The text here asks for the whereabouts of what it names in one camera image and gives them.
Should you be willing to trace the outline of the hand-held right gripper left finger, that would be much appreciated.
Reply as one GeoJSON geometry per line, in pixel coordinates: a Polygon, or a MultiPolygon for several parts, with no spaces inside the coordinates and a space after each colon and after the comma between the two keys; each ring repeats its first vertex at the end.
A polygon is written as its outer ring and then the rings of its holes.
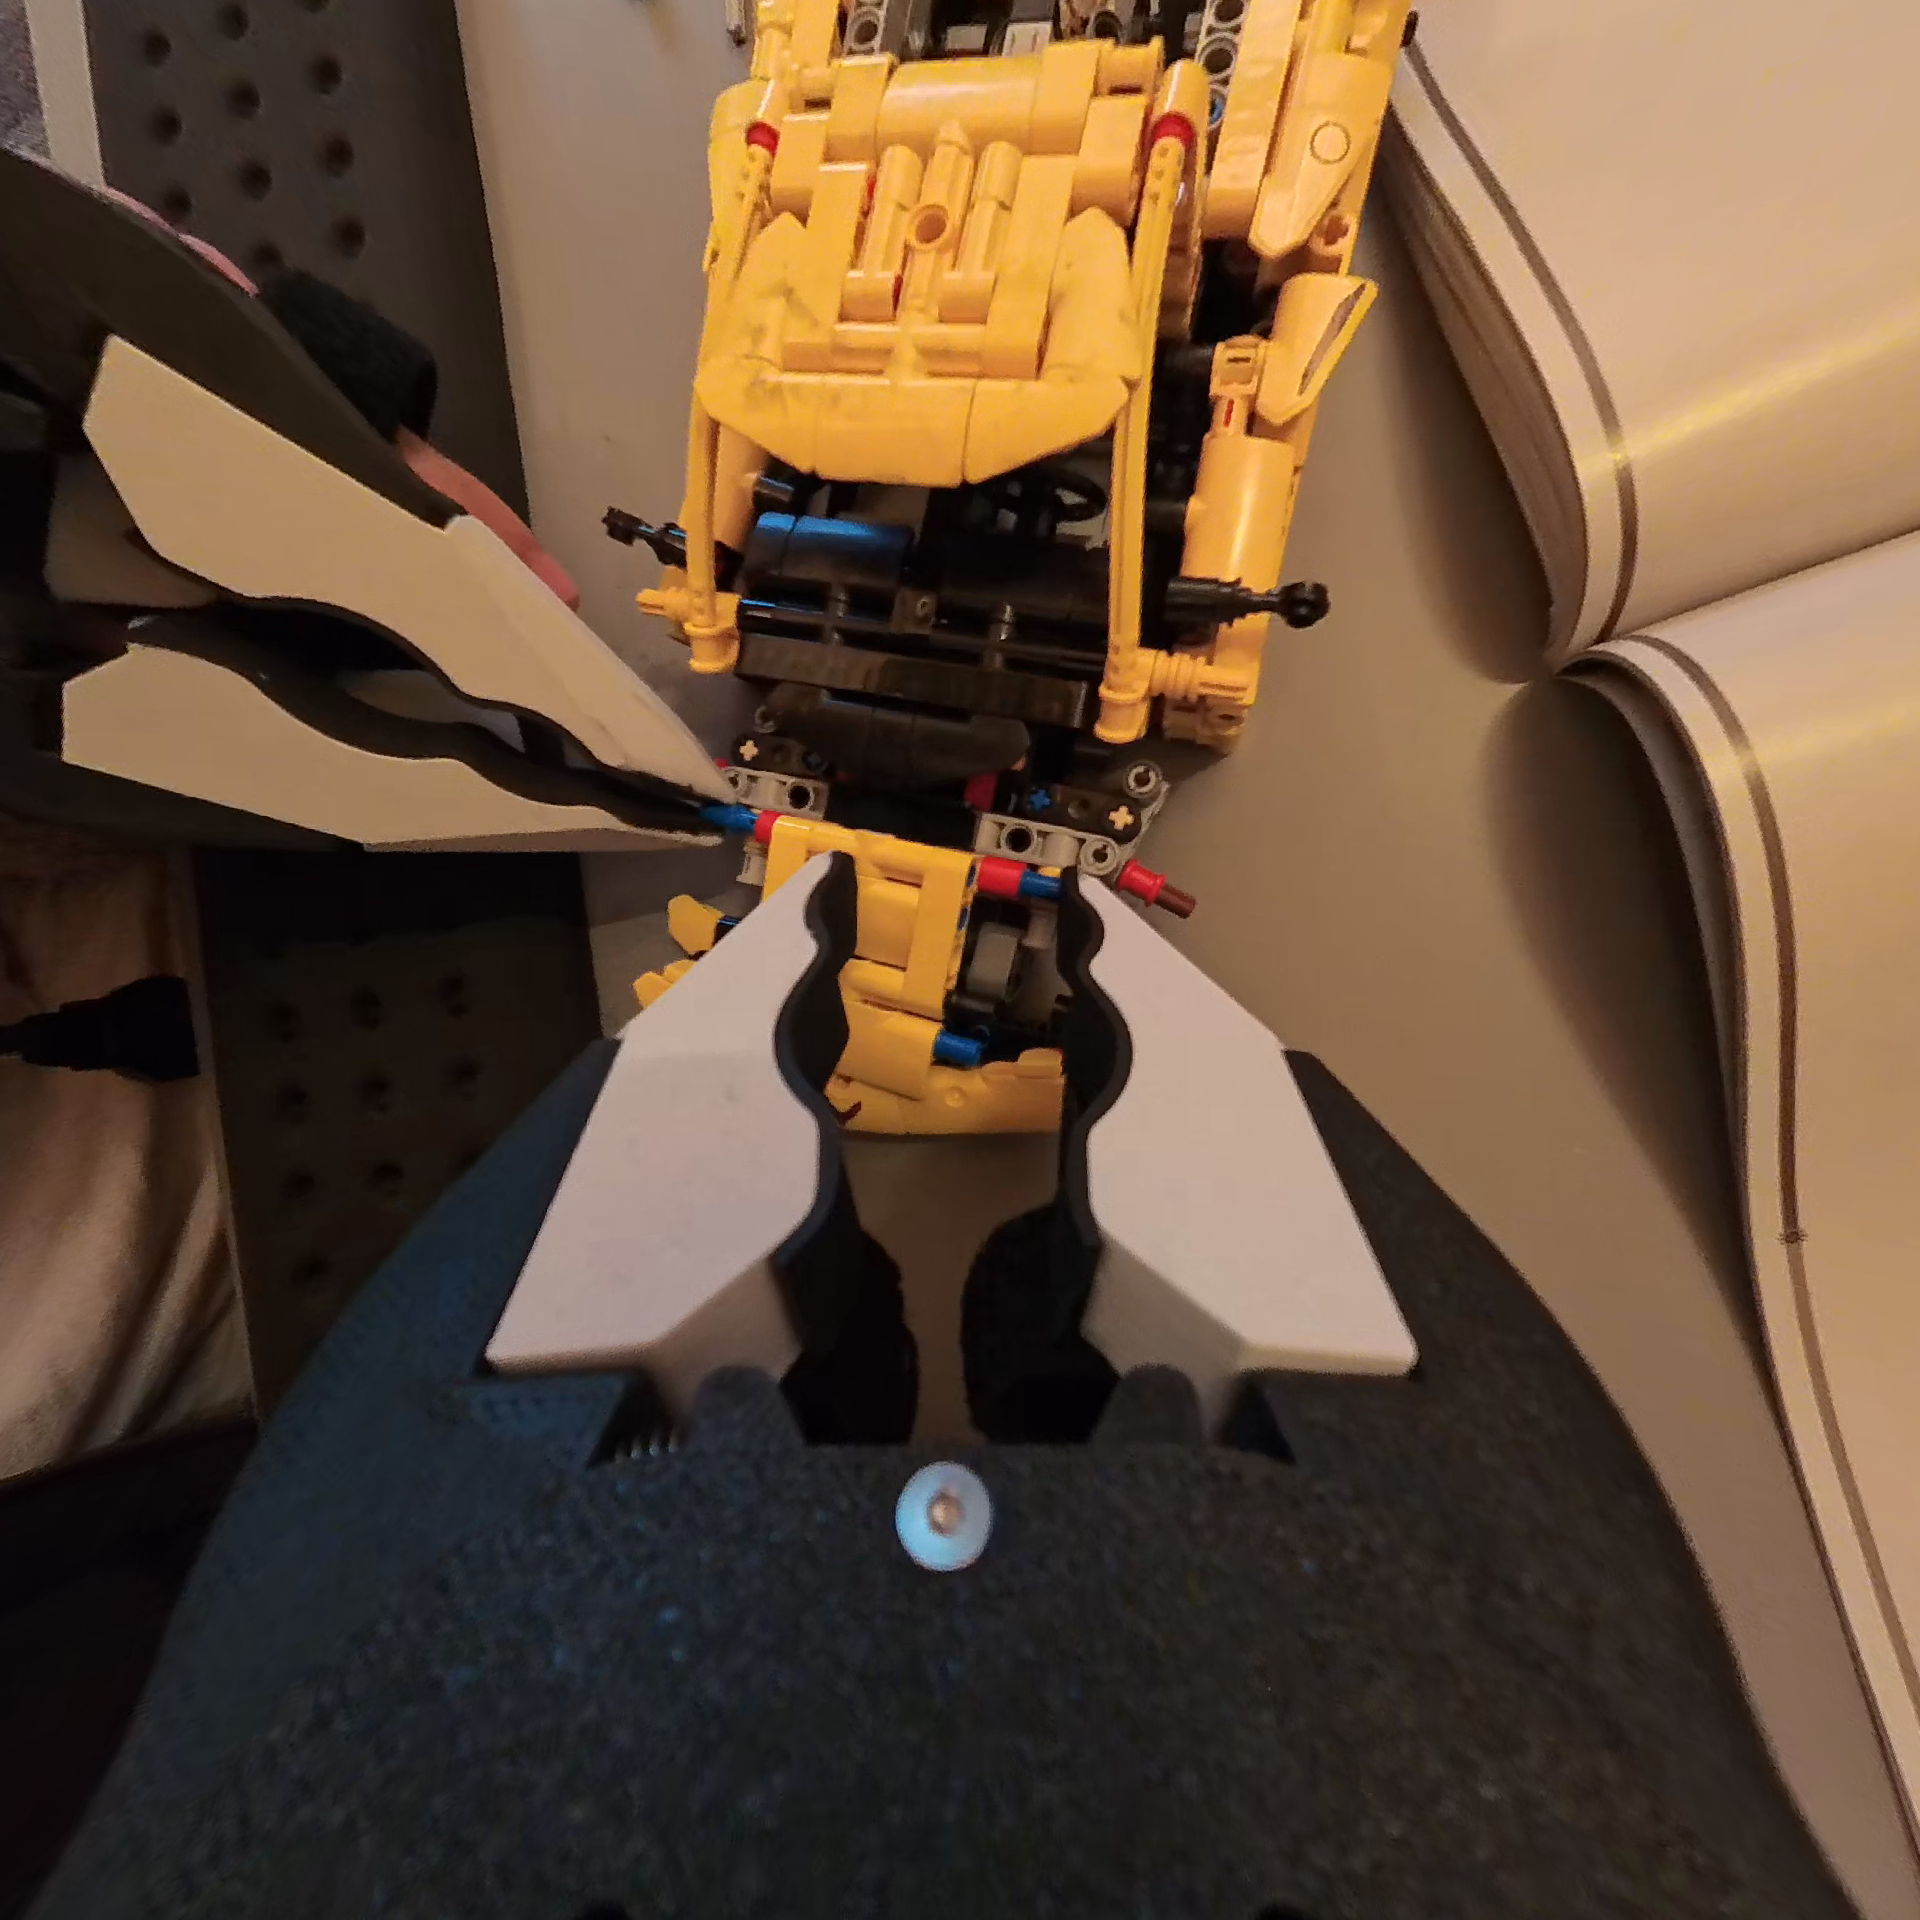
{"type": "Polygon", "coordinates": [[[682,1413],[714,1369],[841,1342],[856,1212],[824,1087],[854,933],[852,857],[805,860],[625,1025],[489,1367],[631,1367],[682,1413]]]}

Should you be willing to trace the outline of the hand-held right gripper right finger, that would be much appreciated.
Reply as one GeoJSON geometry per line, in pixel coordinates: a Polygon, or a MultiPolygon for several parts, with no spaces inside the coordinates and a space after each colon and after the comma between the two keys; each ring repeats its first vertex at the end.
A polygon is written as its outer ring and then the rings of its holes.
{"type": "Polygon", "coordinates": [[[1410,1375],[1420,1350],[1281,1042],[1102,879],[1068,878],[1057,1260],[1114,1375],[1224,1422],[1256,1374],[1410,1375]]]}

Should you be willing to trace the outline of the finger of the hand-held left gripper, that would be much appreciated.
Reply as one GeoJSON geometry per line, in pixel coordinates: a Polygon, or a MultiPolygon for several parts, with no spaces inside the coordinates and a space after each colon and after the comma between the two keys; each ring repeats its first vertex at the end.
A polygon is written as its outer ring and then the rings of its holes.
{"type": "Polygon", "coordinates": [[[64,682],[58,756],[86,773],[374,852],[712,848],[698,809],[518,756],[480,726],[360,705],[292,676],[130,645],[64,682]]]}
{"type": "Polygon", "coordinates": [[[597,764],[728,800],[698,737],[478,519],[434,526],[109,335],[86,444],[158,554],[229,594],[360,616],[473,704],[597,764]]]}

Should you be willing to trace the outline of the yellow brick hood panel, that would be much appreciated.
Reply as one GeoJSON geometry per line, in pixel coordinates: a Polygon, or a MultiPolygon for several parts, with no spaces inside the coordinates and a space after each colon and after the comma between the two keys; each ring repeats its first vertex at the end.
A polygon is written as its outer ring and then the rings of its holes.
{"type": "Polygon", "coordinates": [[[769,809],[757,815],[751,840],[765,896],[810,857],[852,857],[854,946],[838,975],[847,1013],[838,1074],[922,1096],[944,1063],[946,1000],[975,894],[975,857],[769,809]]]}

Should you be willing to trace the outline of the yellow brick model car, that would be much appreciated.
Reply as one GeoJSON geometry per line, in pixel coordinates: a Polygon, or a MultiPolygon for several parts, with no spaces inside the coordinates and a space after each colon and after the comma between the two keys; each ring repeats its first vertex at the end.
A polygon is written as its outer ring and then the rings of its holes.
{"type": "Polygon", "coordinates": [[[872,1135],[1061,1125],[1068,876],[1140,861],[1232,752],[1274,625],[1408,1],[757,4],[711,113],[677,519],[640,605],[751,694],[712,806],[975,857],[922,1096],[872,1135]]]}

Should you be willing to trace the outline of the person's left hand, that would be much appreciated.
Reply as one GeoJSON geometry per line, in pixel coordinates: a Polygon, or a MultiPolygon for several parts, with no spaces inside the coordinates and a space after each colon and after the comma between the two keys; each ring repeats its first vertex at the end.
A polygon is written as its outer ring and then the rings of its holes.
{"type": "Polygon", "coordinates": [[[396,431],[393,444],[412,473],[452,503],[452,506],[461,513],[487,526],[490,534],[561,600],[565,608],[581,608],[577,584],[540,544],[533,528],[489,484],[454,464],[412,428],[402,424],[396,431]]]}

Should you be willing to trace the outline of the black dotted rubber mat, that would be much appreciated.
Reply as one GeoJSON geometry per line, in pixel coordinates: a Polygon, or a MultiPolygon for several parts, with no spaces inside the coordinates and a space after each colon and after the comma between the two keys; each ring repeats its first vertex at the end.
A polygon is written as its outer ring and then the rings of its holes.
{"type": "MultiPolygon", "coordinates": [[[[436,356],[438,444],[526,512],[450,1],[86,1],[103,178],[436,356]]],[[[209,1078],[256,1400],[597,1033],[560,852],[198,852],[209,1078]]]]}

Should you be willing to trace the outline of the open instruction booklet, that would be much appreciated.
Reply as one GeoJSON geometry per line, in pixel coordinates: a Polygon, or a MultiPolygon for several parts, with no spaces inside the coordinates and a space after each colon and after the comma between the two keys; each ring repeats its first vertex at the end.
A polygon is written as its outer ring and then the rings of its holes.
{"type": "Polygon", "coordinates": [[[1914,1798],[1918,7],[1423,4],[1391,186],[1686,861],[1775,1400],[1914,1798]]]}

